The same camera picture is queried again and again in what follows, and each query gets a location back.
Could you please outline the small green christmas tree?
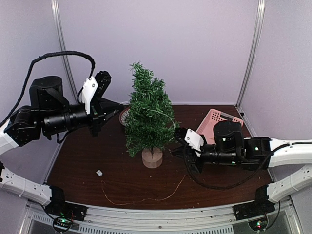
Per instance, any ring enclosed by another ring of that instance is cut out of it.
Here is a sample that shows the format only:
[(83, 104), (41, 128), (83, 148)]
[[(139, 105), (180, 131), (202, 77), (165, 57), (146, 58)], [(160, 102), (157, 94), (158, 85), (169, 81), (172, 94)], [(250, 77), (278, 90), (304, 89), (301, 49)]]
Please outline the small green christmas tree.
[(162, 164), (166, 145), (176, 143), (179, 128), (165, 82), (141, 62), (131, 65), (132, 88), (125, 120), (126, 147), (130, 157), (141, 154), (143, 165), (155, 169)]

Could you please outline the white battery box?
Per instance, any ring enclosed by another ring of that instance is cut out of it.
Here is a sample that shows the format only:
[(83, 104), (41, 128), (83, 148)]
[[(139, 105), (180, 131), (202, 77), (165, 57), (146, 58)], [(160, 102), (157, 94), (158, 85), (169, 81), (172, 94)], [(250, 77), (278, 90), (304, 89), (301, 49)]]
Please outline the white battery box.
[(96, 171), (96, 174), (97, 174), (99, 177), (103, 176), (103, 173), (102, 173), (101, 170)]

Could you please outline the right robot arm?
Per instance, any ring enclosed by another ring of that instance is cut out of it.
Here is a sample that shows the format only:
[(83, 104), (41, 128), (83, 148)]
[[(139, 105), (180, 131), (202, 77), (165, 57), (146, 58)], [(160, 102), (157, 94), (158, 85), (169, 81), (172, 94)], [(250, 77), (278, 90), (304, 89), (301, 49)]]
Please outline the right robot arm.
[(269, 137), (242, 136), (242, 120), (211, 109), (196, 131), (176, 128), (175, 139), (181, 147), (171, 153), (184, 160), (187, 172), (194, 182), (218, 190), (199, 181), (194, 172), (201, 173), (204, 164), (240, 165), (256, 174), (259, 170), (286, 164), (304, 164), (299, 171), (283, 180), (270, 183), (256, 190), (250, 204), (254, 215), (262, 214), (269, 206), (312, 183), (311, 140), (279, 140)]

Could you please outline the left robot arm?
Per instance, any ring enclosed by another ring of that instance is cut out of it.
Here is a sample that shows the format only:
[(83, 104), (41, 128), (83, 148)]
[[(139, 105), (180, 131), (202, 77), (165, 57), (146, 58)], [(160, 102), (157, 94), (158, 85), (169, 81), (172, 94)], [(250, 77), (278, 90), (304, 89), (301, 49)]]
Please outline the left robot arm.
[[(29, 90), (31, 104), (15, 111), (0, 128), (0, 152), (22, 147), (41, 136), (51, 140), (53, 135), (68, 135), (83, 127), (88, 127), (91, 135), (97, 137), (107, 121), (123, 109), (121, 104), (102, 97), (110, 82), (107, 71), (87, 78), (82, 87), (82, 103), (70, 104), (63, 95), (60, 77), (35, 79)], [(27, 180), (3, 164), (0, 187), (52, 208), (59, 216), (70, 212), (61, 188)]]

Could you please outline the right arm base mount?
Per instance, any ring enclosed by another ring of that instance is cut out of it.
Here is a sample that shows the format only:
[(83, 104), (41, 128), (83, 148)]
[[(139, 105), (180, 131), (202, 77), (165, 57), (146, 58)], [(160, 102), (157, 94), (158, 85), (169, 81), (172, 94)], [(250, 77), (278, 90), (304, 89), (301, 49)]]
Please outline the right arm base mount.
[(256, 232), (266, 231), (271, 226), (267, 214), (275, 211), (275, 204), (269, 201), (267, 188), (268, 185), (258, 188), (254, 201), (233, 206), (236, 220), (250, 219), (249, 227)]

